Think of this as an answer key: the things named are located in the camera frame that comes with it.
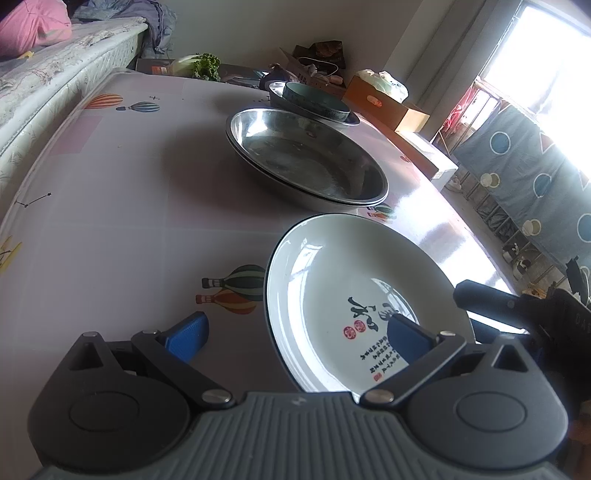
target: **blue fabric cover with circles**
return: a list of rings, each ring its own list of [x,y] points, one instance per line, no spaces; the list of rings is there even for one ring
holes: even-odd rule
[[[589,178],[532,120],[499,106],[454,154],[562,272],[576,255],[591,268]]]

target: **blue gripper pad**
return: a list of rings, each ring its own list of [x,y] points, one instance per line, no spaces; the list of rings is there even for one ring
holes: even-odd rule
[[[195,312],[160,335],[164,347],[175,357],[188,363],[209,337],[209,320],[203,312]]]

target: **red cloth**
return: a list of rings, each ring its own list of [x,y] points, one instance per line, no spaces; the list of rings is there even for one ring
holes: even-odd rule
[[[464,94],[462,100],[458,102],[456,107],[449,114],[449,117],[447,117],[447,120],[445,121],[445,123],[443,124],[443,128],[441,129],[442,132],[455,132],[457,123],[460,121],[460,118],[462,118],[462,115],[466,112],[466,108],[468,108],[468,106],[474,100],[477,91],[478,89],[474,88],[473,86],[468,88],[468,91]]]

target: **window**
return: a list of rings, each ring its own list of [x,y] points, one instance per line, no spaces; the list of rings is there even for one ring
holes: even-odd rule
[[[591,37],[529,5],[487,70],[484,79],[526,109],[591,175]]]

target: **pink pillow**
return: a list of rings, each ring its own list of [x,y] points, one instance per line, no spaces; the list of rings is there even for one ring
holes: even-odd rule
[[[0,56],[18,57],[37,46],[72,36],[72,23],[61,0],[23,0],[0,22]]]

